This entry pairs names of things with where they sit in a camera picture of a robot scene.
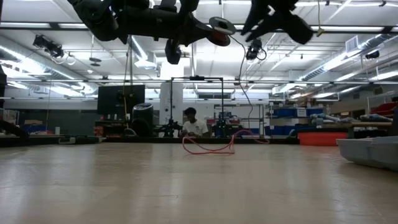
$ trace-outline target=man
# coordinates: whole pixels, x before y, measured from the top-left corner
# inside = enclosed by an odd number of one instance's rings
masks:
[[[197,111],[194,108],[188,108],[184,111],[188,121],[184,123],[180,137],[190,136],[195,138],[210,137],[207,125],[204,121],[199,121],[195,118]]]

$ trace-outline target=box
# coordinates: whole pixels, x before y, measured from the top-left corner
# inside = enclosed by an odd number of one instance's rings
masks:
[[[39,120],[25,120],[24,124],[43,124],[43,121]]]

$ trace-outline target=gray container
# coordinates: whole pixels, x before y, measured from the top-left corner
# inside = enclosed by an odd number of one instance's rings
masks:
[[[337,144],[348,161],[398,171],[398,136],[337,139]]]

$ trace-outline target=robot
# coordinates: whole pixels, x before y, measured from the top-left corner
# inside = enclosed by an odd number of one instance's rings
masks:
[[[299,16],[293,15],[298,0],[252,0],[252,6],[241,35],[250,32],[246,41],[282,29],[300,44],[306,44],[313,35],[311,27]],[[199,0],[180,0],[177,12],[175,0],[162,0],[161,4],[149,8],[149,0],[68,0],[79,18],[100,41],[119,38],[124,44],[130,35],[166,38],[167,61],[178,64],[181,57],[179,45],[207,38],[213,44],[227,46],[229,35],[236,29],[232,23],[220,17],[212,17],[210,26],[193,16]]]

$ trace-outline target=hose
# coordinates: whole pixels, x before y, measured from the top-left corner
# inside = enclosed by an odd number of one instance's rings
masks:
[[[182,138],[182,147],[184,148],[184,150],[186,150],[187,152],[189,152],[192,155],[205,155],[205,154],[235,154],[235,149],[234,149],[234,140],[235,140],[235,136],[237,136],[239,133],[248,133],[253,135],[253,133],[249,130],[240,130],[238,132],[236,132],[235,134],[232,135],[231,141],[226,145],[223,146],[219,149],[207,149],[201,145],[199,145],[198,143],[196,143],[191,137],[184,137]],[[197,146],[199,146],[199,148],[204,149],[206,152],[192,152],[189,151],[186,147],[185,147],[185,140],[188,140],[194,144],[196,144]],[[255,142],[260,143],[260,144],[269,144],[269,141],[265,139],[265,141],[259,141],[257,139],[253,139]],[[224,152],[220,152],[223,149],[228,148],[228,151],[224,151]]]

